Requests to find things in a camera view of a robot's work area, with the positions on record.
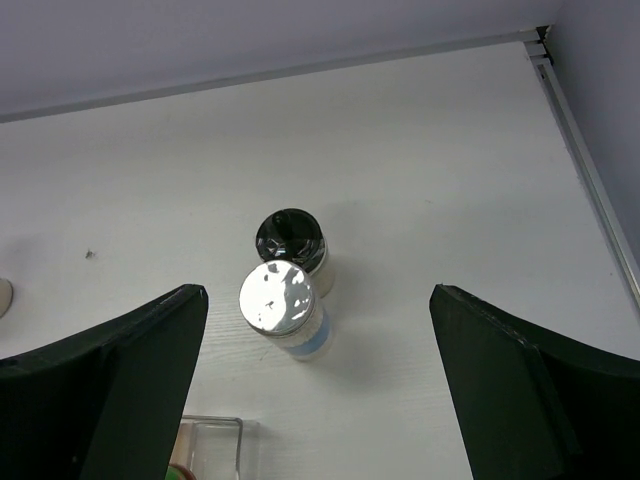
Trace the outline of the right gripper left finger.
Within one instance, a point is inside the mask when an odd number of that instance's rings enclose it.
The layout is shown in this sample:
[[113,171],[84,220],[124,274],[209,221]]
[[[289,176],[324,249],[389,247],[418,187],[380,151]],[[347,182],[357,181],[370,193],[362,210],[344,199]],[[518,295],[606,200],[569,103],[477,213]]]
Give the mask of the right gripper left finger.
[[208,307],[203,286],[182,285],[2,359],[2,478],[164,478]]

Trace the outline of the silver-cap white jar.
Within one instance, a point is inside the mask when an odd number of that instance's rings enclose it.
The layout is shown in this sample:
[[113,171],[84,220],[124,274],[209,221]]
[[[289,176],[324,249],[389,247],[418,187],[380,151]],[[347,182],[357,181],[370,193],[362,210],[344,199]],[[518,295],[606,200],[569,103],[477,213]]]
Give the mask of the silver-cap white jar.
[[299,361],[328,350],[332,323],[310,276],[284,260],[259,264],[239,291],[246,323],[276,347]]

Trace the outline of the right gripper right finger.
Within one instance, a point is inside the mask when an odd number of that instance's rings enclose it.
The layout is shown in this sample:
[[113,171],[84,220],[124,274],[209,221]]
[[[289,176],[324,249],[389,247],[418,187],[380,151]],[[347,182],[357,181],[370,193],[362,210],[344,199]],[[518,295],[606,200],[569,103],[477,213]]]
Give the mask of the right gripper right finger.
[[429,310],[474,478],[638,478],[638,361],[453,285]]

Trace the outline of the black-cap white bottle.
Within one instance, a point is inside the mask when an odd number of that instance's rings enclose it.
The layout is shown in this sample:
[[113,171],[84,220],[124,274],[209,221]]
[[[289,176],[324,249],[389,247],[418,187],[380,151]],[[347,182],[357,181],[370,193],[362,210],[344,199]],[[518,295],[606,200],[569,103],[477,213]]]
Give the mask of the black-cap white bottle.
[[13,301],[14,289],[11,282],[6,278],[0,279],[0,317],[3,317]]
[[325,297],[335,280],[329,246],[320,224],[309,212],[285,208],[269,215],[259,226],[255,248],[263,262],[289,261],[311,278],[320,297]]

